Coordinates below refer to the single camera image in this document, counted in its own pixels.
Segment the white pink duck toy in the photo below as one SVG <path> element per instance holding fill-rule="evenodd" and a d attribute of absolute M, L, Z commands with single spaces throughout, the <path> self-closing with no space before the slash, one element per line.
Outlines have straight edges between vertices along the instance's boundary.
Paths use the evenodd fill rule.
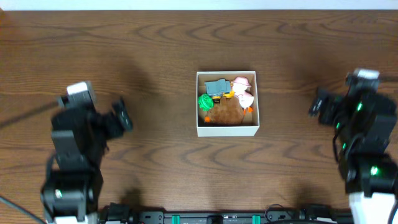
<path fill-rule="evenodd" d="M 234 96 L 238 98 L 239 104 L 243 109 L 243 115 L 252 113 L 251 105 L 254 103 L 254 97 L 248 92 L 251 87 L 246 77 L 236 77 L 232 82 L 231 89 L 234 91 Z"/>

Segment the brown plush toy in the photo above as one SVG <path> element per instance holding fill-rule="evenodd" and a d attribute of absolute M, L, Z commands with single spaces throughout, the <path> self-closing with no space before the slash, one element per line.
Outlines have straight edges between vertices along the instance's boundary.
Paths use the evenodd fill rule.
<path fill-rule="evenodd" d="M 222 97 L 219 103 L 216 103 L 211 110 L 207 111 L 204 121 L 221 126 L 236 126 L 240 125 L 243 119 L 243 108 L 239 104 L 239 100 Z"/>

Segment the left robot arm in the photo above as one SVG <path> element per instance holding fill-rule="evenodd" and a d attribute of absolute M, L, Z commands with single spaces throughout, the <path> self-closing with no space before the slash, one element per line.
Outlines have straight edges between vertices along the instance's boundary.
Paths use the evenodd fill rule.
<path fill-rule="evenodd" d="M 101 114 L 93 103 L 71 106 L 52 119 L 55 153 L 47 161 L 40 199 L 47 223 L 88 221 L 98 210 L 103 185 L 101 161 L 107 142 L 132 131 L 123 99 Z"/>

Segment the green round toy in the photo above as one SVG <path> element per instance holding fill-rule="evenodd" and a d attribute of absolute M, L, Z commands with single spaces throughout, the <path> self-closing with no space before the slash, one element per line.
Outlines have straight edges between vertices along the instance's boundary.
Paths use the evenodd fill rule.
<path fill-rule="evenodd" d="M 203 111 L 209 111 L 214 107 L 214 102 L 211 96 L 207 93 L 198 97 L 198 105 Z"/>

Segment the yellow grey toy truck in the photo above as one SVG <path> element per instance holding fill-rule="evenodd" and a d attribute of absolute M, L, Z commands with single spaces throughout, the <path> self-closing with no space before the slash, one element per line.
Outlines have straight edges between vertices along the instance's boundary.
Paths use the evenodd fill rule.
<path fill-rule="evenodd" d="M 214 103 L 219 103 L 221 98 L 232 98 L 234 91 L 229 80 L 219 79 L 217 81 L 205 82 L 206 93 L 211 97 Z"/>

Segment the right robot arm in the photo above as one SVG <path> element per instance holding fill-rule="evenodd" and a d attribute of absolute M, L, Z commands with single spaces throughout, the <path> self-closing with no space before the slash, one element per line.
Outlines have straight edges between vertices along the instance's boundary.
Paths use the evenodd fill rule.
<path fill-rule="evenodd" d="M 371 90 L 337 95 L 318 89 L 308 111 L 334 129 L 333 154 L 355 223 L 397 222 L 397 162 L 386 151 L 397 105 Z"/>

